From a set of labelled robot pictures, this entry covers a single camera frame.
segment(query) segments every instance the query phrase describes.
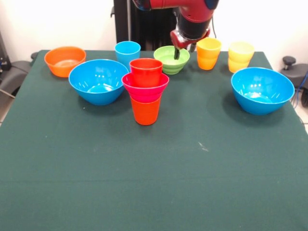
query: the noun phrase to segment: stacked yellow cups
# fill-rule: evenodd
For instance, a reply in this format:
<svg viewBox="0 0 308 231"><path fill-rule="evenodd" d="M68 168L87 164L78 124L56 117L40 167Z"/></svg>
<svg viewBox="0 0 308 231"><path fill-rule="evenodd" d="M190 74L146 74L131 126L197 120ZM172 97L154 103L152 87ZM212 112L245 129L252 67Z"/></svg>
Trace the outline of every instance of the stacked yellow cups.
<svg viewBox="0 0 308 231"><path fill-rule="evenodd" d="M228 66L232 73L248 67L255 53L253 45L247 42L234 42L229 46Z"/></svg>

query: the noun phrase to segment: plastic cup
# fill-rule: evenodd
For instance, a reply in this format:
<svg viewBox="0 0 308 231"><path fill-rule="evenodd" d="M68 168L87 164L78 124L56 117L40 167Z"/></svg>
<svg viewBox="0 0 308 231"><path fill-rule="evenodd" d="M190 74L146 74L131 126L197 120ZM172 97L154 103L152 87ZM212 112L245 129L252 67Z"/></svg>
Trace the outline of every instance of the plastic cup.
<svg viewBox="0 0 308 231"><path fill-rule="evenodd" d="M214 68L221 50L221 42L216 38L204 38L197 42L197 61L203 70Z"/></svg>
<svg viewBox="0 0 308 231"><path fill-rule="evenodd" d="M68 78L69 73L85 62L86 52L78 47L59 47L46 53L45 63L57 77Z"/></svg>
<svg viewBox="0 0 308 231"><path fill-rule="evenodd" d="M248 67L255 53L253 45L247 42L234 42L229 46L228 66L232 73Z"/></svg>
<svg viewBox="0 0 308 231"><path fill-rule="evenodd" d="M161 74L157 87L138 88L134 86L133 78L133 74L128 73L122 77L122 83L129 92L131 98L141 103L150 103L159 99L169 83L169 77L165 74Z"/></svg>
<svg viewBox="0 0 308 231"><path fill-rule="evenodd" d="M159 85L163 71L163 63L156 59L141 58L130 62L131 72L134 75L133 84L138 88L153 88Z"/></svg>
<svg viewBox="0 0 308 231"><path fill-rule="evenodd" d="M140 58L141 46L133 41L119 42L115 46L115 53L117 61L122 63L128 70L130 70L129 63L134 59Z"/></svg>
<svg viewBox="0 0 308 231"><path fill-rule="evenodd" d="M190 58L190 54L186 49L180 50L179 59L174 59L174 52L174 46L160 47L154 52L154 58L163 63L163 72L168 75L174 75L180 72Z"/></svg>
<svg viewBox="0 0 308 231"><path fill-rule="evenodd" d="M130 98L135 121L140 125L151 125L158 118L161 97L151 103L141 103Z"/></svg>

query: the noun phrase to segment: cup rim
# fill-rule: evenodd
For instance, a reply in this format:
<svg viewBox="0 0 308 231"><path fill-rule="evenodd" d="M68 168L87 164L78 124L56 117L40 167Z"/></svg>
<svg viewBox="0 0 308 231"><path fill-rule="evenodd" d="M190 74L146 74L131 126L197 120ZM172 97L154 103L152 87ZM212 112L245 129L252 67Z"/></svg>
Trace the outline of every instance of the cup rim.
<svg viewBox="0 0 308 231"><path fill-rule="evenodd" d="M131 100L133 100L134 102L137 102L137 103L139 103L139 104L154 104L154 103L157 103L157 101L161 100L162 95L159 96L159 98L158 98L157 100L155 100L155 101L153 101L153 102L149 102L149 103L142 103L142 102L139 102L139 101L133 99L131 96L129 96L129 97L130 97Z"/></svg>
<svg viewBox="0 0 308 231"><path fill-rule="evenodd" d="M152 60L152 61L156 61L156 62L159 62L160 65L157 66L157 67L153 67L153 68L140 68L140 67L136 67L136 66L133 66L131 63L136 61L136 60ZM155 70L155 69L158 69L158 68L162 68L163 67L163 62L158 60L158 59L154 59L154 58L139 58L139 59L134 59L132 61L129 62L129 66L130 67L133 67L135 69L139 69L139 70Z"/></svg>
<svg viewBox="0 0 308 231"><path fill-rule="evenodd" d="M241 52L241 51L239 51L238 49L233 49L232 46L233 46L234 44L236 44L236 43L241 43L241 44L244 44L244 45L248 45L248 46L251 48L251 51L248 51L248 52ZM234 51L234 52L239 53L239 54L252 54L252 53L255 52L255 47L254 47L251 43L246 42L246 41L234 41L234 42L232 42L232 43L230 44L229 50Z"/></svg>
<svg viewBox="0 0 308 231"><path fill-rule="evenodd" d="M127 43L127 42L128 42L128 43L135 43L135 44L137 44L137 45L139 46L138 50L137 50L136 52L134 52L134 53L122 53L122 52L119 52L119 51L116 50L117 45L119 45L119 44L121 44L121 43ZM138 53L138 52L141 50L141 45L140 45L139 43L137 43L137 42L134 42L134 41L122 41L122 42L118 42L118 43L115 45L114 49L115 49L115 52L117 52L117 53L119 53L119 54L123 54L123 55L132 55L132 54Z"/></svg>
<svg viewBox="0 0 308 231"><path fill-rule="evenodd" d="M212 49L211 49L211 48L203 48L203 47L201 47L200 45L198 45L198 43L201 42L202 40L209 40L209 39L210 39L210 40L218 41L218 42L219 42L219 46L216 47L216 48L212 48ZM216 51L216 50L221 49L222 42L221 42L219 39L217 39L217 38L206 37L206 38L204 38L204 39L202 39L202 40L200 40L200 41L197 42L197 47L199 47L199 48L201 48L201 49L203 49L203 50Z"/></svg>
<svg viewBox="0 0 308 231"><path fill-rule="evenodd" d="M161 73L160 76L165 76L165 77L167 77L167 82L166 82L166 83L164 83L164 84L162 84L162 85L159 85L159 86L156 86L156 87L141 88L141 87L134 87L134 86L131 86L131 85L128 85L128 84L124 83L123 79L124 79L124 77L126 77L126 76L128 76L128 75L133 75L133 74L130 72L130 73L125 74L125 75L122 77L121 81L122 81L123 85L128 86L128 87L130 87L130 88L139 89L139 90L141 90L141 89L143 89L143 90L151 90L151 89L156 89L156 88L159 88L159 87L163 87L163 86L167 85L167 84L169 83L169 81L170 81L169 76L167 76L167 75L164 74L164 73Z"/></svg>

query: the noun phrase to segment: floor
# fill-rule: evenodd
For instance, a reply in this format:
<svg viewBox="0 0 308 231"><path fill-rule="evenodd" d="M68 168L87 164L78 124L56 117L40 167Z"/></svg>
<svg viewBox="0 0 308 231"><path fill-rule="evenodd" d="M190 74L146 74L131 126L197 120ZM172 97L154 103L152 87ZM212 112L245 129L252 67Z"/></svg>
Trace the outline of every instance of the floor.
<svg viewBox="0 0 308 231"><path fill-rule="evenodd" d="M308 133L308 108L304 108L300 102L301 99L301 93L299 93L299 102L297 107L295 107L296 105L296 101L294 103L294 107L295 107L295 111L297 113L297 115L301 118L303 125L305 126L306 132ZM14 103L14 99L10 98L10 97L4 97L4 103L0 104L0 126L2 124L2 122L4 121L11 105Z"/></svg>

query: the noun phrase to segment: cup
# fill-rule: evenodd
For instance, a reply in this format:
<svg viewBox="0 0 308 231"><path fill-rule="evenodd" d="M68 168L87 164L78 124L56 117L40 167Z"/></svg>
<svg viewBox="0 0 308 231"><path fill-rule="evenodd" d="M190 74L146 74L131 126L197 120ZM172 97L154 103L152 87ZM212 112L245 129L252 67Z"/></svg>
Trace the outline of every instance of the cup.
<svg viewBox="0 0 308 231"><path fill-rule="evenodd" d="M253 45L247 42L233 42L229 46L228 66L232 73L248 67L250 60L255 53Z"/></svg>
<svg viewBox="0 0 308 231"><path fill-rule="evenodd" d="M152 58L140 58L130 62L133 84L137 88L153 88L159 84L163 63Z"/></svg>
<svg viewBox="0 0 308 231"><path fill-rule="evenodd" d="M157 87L137 88L134 86L133 78L133 74L128 73L122 77L122 83L131 98L141 103L150 103L159 99L169 83L169 77L162 73Z"/></svg>
<svg viewBox="0 0 308 231"><path fill-rule="evenodd" d="M203 70L214 68L221 50L221 42L216 38L204 38L197 42L197 61Z"/></svg>
<svg viewBox="0 0 308 231"><path fill-rule="evenodd" d="M128 70L130 70L130 61L140 58L140 50L141 46L133 41L119 42L115 46L115 53L118 62L126 66Z"/></svg>
<svg viewBox="0 0 308 231"><path fill-rule="evenodd" d="M141 103L130 98L135 121L140 125L151 125L158 118L161 97L151 103Z"/></svg>

